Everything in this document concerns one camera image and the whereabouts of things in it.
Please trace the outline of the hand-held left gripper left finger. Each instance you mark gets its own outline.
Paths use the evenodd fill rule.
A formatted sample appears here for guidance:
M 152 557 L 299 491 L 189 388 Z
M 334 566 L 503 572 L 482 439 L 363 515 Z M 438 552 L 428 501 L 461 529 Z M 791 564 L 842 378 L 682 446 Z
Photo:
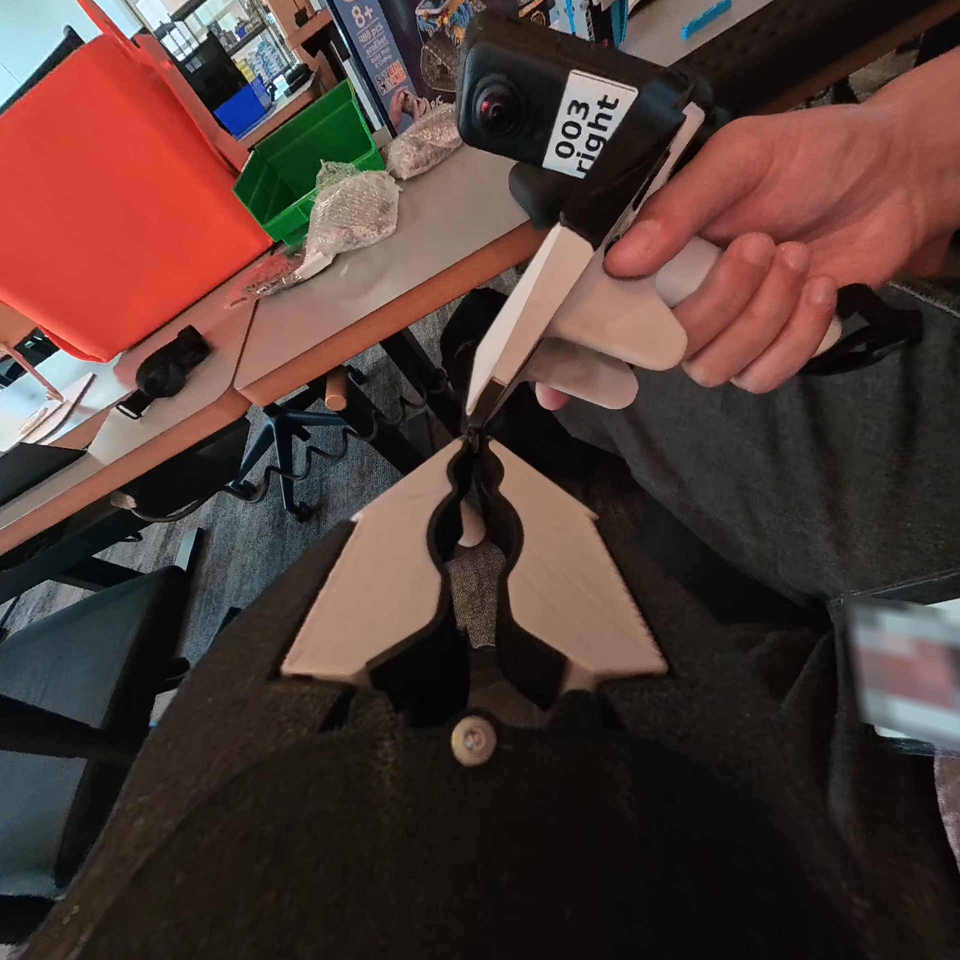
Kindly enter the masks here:
M 357 685 L 441 613 L 464 534 L 470 443 L 458 438 L 371 501 L 280 667 L 283 677 Z

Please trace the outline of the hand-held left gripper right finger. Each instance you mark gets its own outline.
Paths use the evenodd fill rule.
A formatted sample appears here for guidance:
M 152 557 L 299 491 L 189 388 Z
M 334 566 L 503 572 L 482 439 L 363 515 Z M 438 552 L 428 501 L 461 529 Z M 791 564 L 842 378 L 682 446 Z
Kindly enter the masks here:
M 666 674 L 593 510 L 494 439 L 484 442 L 484 508 L 504 556 L 497 661 L 522 695 L 549 710 L 570 691 Z

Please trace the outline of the person's right hand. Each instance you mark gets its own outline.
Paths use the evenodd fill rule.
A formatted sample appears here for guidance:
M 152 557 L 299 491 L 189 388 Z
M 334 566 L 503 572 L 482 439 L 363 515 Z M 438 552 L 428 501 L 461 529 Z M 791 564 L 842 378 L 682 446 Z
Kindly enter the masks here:
M 642 205 L 606 253 L 609 275 L 651 276 L 693 237 L 723 249 L 675 310 L 696 383 L 772 391 L 821 345 L 840 288 L 938 272 L 950 245 L 934 203 L 950 52 L 867 102 L 730 122 Z

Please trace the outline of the bubble wrap bag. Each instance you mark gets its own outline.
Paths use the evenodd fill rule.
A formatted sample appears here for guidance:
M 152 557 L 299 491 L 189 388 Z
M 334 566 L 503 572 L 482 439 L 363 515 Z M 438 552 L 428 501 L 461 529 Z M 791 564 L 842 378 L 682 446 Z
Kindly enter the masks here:
M 462 145 L 455 103 L 445 102 L 390 141 L 386 169 L 395 179 L 408 181 L 445 161 Z
M 402 189 L 386 170 L 362 171 L 352 162 L 324 160 L 303 244 L 303 265 L 373 246 L 399 222 Z

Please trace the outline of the green storage bin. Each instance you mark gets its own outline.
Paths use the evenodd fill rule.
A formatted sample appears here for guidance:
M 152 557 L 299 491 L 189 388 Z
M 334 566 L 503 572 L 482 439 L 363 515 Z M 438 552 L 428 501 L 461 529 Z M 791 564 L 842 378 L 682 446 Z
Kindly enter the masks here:
M 293 245 L 306 236 L 324 162 L 385 168 L 347 79 L 258 142 L 232 191 L 273 241 Z

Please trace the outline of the small clear parts bag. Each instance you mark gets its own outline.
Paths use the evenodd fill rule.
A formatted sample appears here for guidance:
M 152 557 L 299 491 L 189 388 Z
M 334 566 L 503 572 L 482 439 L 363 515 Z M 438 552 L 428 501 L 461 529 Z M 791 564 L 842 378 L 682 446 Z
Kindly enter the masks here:
M 294 289 L 327 270 L 334 259 L 335 255 L 307 256 L 303 248 L 285 248 L 252 265 L 231 282 L 222 296 L 222 306 L 231 309 Z

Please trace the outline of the blue toy set box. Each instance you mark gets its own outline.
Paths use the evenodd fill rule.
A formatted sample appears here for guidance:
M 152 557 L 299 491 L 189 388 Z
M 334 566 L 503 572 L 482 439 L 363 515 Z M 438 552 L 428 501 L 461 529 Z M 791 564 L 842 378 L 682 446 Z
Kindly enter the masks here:
M 455 100 L 480 1 L 326 1 L 393 136 Z

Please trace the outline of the orange storage bin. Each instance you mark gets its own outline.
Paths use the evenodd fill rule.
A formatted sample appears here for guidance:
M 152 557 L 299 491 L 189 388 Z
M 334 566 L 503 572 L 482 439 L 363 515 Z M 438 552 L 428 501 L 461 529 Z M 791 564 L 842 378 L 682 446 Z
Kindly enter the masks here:
M 2 304 L 109 362 L 264 254 L 249 155 L 148 36 L 101 34 L 2 112 Z

